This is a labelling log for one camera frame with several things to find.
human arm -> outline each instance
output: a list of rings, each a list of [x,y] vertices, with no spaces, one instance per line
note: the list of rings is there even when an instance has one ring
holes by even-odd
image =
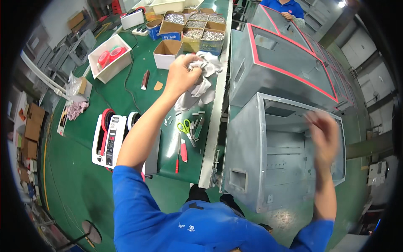
[[[305,28],[304,13],[301,6],[298,3],[296,4],[297,6],[292,14],[288,12],[282,12],[281,14],[287,20],[292,20],[299,29],[303,29]]]
[[[181,55],[171,65],[162,95],[135,123],[123,141],[112,175],[114,200],[114,242],[117,251],[141,249],[157,233],[167,215],[162,213],[140,175],[155,142],[162,120],[178,97],[201,74],[200,68],[187,69],[199,59]]]
[[[306,114],[315,145],[316,189],[313,220],[334,221],[337,204],[330,167],[339,149],[339,126],[325,112]]]
[[[290,249],[324,251],[336,218],[336,192],[330,167],[339,149],[339,126],[325,112],[309,112],[306,119],[315,145],[316,189],[312,221],[298,232]]]
[[[194,54],[180,55],[170,65],[164,92],[127,134],[120,148],[117,166],[129,166],[141,172],[141,166],[151,152],[158,129],[166,114],[174,106],[179,96],[199,78],[202,72],[200,68],[193,68],[192,71],[187,68],[190,62],[198,59],[199,57]]]

black cord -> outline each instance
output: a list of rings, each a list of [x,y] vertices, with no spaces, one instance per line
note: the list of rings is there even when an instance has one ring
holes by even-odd
[[[108,105],[108,107],[110,108],[110,109],[112,109],[112,106],[109,104],[109,102],[105,99],[105,97],[103,96],[103,95],[101,95],[99,92],[98,92],[98,90],[97,90],[97,88],[95,87],[95,86],[93,86],[94,87],[94,90],[95,90],[95,92],[99,95],[99,96],[101,96],[102,97],[102,99],[104,100],[104,102],[106,103],[106,105]]]
[[[134,36],[134,38],[136,38],[136,43],[133,45],[133,47],[131,48],[131,51],[130,51],[130,57],[131,57],[131,64],[130,64],[130,69],[129,69],[129,72],[128,72],[128,74],[127,74],[127,76],[126,76],[126,79],[125,79],[125,83],[124,83],[124,87],[125,87],[125,90],[129,93],[129,94],[131,94],[131,97],[133,98],[133,103],[134,103],[134,106],[136,106],[136,108],[137,108],[137,110],[138,110],[138,112],[139,112],[139,114],[141,115],[142,114],[142,112],[141,112],[141,110],[139,109],[139,107],[137,106],[137,104],[136,104],[136,101],[135,101],[135,99],[134,99],[134,95],[133,95],[133,93],[130,91],[130,90],[128,90],[127,88],[126,88],[126,83],[127,83],[127,80],[129,79],[129,76],[130,76],[130,73],[131,73],[131,70],[132,70],[132,68],[133,68],[133,62],[134,62],[134,56],[133,56],[133,48],[139,43],[139,41],[137,40],[137,37],[136,36]]]

factory floor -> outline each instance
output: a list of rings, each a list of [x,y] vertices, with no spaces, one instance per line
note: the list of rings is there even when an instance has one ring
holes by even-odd
[[[337,46],[331,45],[329,50],[345,69],[349,68],[347,59]],[[350,83],[355,92],[358,110],[342,116],[346,144],[364,140],[365,129],[370,126],[361,89],[356,81],[350,80]],[[55,112],[60,111],[60,106],[61,103]],[[55,113],[55,121],[51,125],[53,131],[56,130],[54,127],[57,126],[59,115],[60,113]],[[45,144],[42,144],[42,153],[46,153],[46,160],[42,160],[46,164],[46,181],[42,190],[44,193],[46,189],[50,215],[69,238],[81,236],[78,227],[83,220],[90,220],[103,239],[101,244],[96,245],[96,251],[114,251],[112,174],[105,169],[94,170],[93,167],[80,165],[87,163],[90,158],[89,151],[80,144],[56,134],[51,138],[46,151]],[[66,160],[63,158],[64,152],[74,152],[75,158]],[[337,218],[327,250],[333,248],[361,216],[368,198],[367,171],[361,170],[364,165],[364,158],[347,161],[346,180],[336,187]],[[165,213],[176,212],[187,199],[190,189],[189,183],[161,176],[147,179],[146,183],[161,211]],[[218,201],[220,194],[217,187],[206,192],[211,202]],[[264,214],[253,213],[243,204],[239,205],[248,220],[271,226],[272,235],[284,246],[289,246],[298,231],[310,222],[313,211],[312,201]],[[80,241],[79,245],[87,251],[94,251],[85,240]]]

black trousers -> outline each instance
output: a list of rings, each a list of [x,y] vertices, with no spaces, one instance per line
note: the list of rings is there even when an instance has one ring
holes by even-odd
[[[208,195],[205,192],[205,189],[199,188],[197,185],[193,185],[190,188],[189,198],[187,198],[187,200],[185,202],[188,202],[190,200],[202,200],[202,201],[210,202],[210,199],[208,198]],[[235,203],[234,197],[231,194],[223,194],[220,197],[220,202],[222,202],[222,203],[226,204],[227,206],[231,207],[232,209],[238,211],[243,217],[245,217],[241,208],[238,206],[237,203]]]

plastic bag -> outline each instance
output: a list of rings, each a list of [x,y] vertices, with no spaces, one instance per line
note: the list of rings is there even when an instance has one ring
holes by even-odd
[[[66,95],[71,97],[78,94],[78,91],[81,87],[81,78],[77,78],[73,75],[73,72],[70,71],[69,75],[69,83],[66,84]]]

